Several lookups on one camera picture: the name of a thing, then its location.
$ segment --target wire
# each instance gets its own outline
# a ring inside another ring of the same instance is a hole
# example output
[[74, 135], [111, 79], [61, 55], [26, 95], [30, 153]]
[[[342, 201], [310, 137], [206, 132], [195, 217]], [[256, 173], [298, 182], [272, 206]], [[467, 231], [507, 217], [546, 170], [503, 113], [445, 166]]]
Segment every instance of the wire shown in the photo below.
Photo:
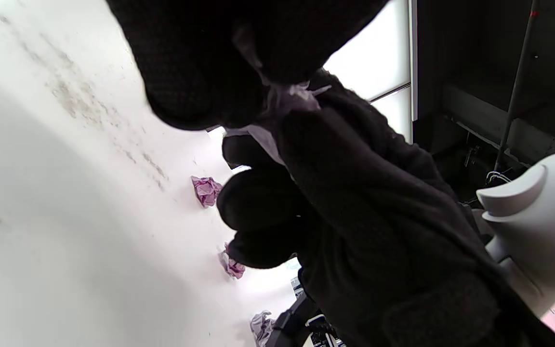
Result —
[[511, 182], [511, 180], [509, 180], [509, 178], [506, 178], [504, 175], [492, 175], [491, 178], [489, 179], [489, 182], [491, 182], [491, 180], [493, 180], [494, 178], [499, 178], [503, 181], [505, 181], [506, 183]]
[[487, 176], [485, 177], [485, 182], [489, 183], [491, 182], [491, 180], [493, 180], [494, 178], [500, 178], [501, 180], [509, 183], [511, 182], [511, 179], [508, 178], [507, 176], [503, 175], [502, 173], [498, 172], [498, 171], [490, 171], [487, 173]]

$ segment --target gloved hand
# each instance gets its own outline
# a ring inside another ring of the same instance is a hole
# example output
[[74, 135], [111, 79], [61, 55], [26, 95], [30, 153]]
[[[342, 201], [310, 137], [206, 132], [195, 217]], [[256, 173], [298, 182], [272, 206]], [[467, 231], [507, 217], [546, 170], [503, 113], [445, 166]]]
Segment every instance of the gloved hand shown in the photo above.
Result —
[[255, 153], [218, 199], [238, 231], [231, 256], [268, 268], [297, 253], [306, 294], [349, 347], [514, 345], [529, 327], [531, 345], [555, 343], [496, 272], [431, 156], [337, 80], [312, 79], [327, 82], [320, 112], [272, 129], [287, 169], [258, 164], [244, 138], [225, 142]]
[[235, 22], [253, 27], [263, 73], [310, 79], [387, 0], [106, 0], [121, 24], [154, 112], [185, 130], [244, 127], [263, 109], [260, 77], [233, 46]]

